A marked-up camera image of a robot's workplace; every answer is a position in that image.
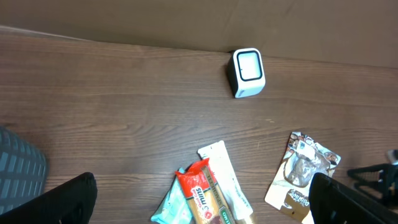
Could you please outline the white tube gold cap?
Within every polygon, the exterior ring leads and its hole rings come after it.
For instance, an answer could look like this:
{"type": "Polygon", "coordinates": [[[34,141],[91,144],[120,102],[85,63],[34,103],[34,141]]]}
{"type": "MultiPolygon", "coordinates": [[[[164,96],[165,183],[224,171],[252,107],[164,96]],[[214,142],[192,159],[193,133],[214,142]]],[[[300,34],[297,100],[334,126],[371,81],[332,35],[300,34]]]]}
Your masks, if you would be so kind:
{"type": "Polygon", "coordinates": [[[201,159],[210,159],[210,168],[236,223],[257,223],[254,210],[241,190],[224,141],[200,148],[197,153],[201,159]]]}

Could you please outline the beige clear food pouch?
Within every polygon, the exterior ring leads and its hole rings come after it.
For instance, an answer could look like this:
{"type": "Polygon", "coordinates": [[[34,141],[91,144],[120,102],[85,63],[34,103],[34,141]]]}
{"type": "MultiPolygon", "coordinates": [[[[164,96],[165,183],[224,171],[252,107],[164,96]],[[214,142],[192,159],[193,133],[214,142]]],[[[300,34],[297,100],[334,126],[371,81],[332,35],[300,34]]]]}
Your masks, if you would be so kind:
{"type": "Polygon", "coordinates": [[[289,136],[285,155],[265,202],[304,224],[314,224],[309,191],[313,176],[333,175],[341,157],[301,132],[289,136]]]}

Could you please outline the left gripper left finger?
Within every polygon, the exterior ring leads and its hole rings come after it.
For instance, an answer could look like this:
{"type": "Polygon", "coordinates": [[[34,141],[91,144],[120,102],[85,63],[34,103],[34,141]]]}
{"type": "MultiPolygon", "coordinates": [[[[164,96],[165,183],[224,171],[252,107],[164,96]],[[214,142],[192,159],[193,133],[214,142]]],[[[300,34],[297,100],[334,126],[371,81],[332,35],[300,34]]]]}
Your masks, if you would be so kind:
{"type": "Polygon", "coordinates": [[[41,196],[1,215],[1,224],[87,224],[98,189],[91,172],[85,172],[41,196]]]}

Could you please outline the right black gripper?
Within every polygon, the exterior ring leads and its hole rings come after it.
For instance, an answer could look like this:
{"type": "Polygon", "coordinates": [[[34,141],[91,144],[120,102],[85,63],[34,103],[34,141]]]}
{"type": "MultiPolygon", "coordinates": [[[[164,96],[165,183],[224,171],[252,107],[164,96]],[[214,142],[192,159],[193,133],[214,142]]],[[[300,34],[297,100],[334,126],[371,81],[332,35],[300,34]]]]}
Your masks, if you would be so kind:
{"type": "Polygon", "coordinates": [[[397,165],[377,164],[350,169],[354,188],[383,205],[397,205],[397,165]]]}

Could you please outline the teal snack packet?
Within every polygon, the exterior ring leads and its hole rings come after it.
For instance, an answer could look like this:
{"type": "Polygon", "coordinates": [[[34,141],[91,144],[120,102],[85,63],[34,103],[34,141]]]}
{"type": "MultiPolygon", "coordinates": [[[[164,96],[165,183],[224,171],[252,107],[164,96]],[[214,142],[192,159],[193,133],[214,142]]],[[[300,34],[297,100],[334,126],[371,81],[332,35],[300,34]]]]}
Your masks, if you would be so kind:
{"type": "Polygon", "coordinates": [[[177,177],[150,220],[160,224],[190,224],[193,220],[177,177]]]}

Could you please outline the orange spaghetti pack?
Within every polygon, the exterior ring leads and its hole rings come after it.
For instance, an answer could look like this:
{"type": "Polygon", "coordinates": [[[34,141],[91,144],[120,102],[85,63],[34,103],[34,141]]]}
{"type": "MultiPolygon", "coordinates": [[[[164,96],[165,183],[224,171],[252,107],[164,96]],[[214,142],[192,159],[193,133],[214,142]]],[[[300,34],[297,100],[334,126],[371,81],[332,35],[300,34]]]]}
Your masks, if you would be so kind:
{"type": "Polygon", "coordinates": [[[235,224],[209,161],[196,161],[185,173],[176,171],[183,195],[197,224],[235,224]]]}

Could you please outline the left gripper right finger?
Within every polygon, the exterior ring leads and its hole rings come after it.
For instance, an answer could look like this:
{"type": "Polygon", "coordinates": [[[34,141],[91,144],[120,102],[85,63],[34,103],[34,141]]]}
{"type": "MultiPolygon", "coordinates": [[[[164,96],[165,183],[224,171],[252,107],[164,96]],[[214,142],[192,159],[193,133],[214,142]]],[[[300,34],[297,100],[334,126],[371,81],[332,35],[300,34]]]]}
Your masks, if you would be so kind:
{"type": "Polygon", "coordinates": [[[331,177],[316,173],[309,191],[315,224],[397,224],[397,214],[331,177]]]}

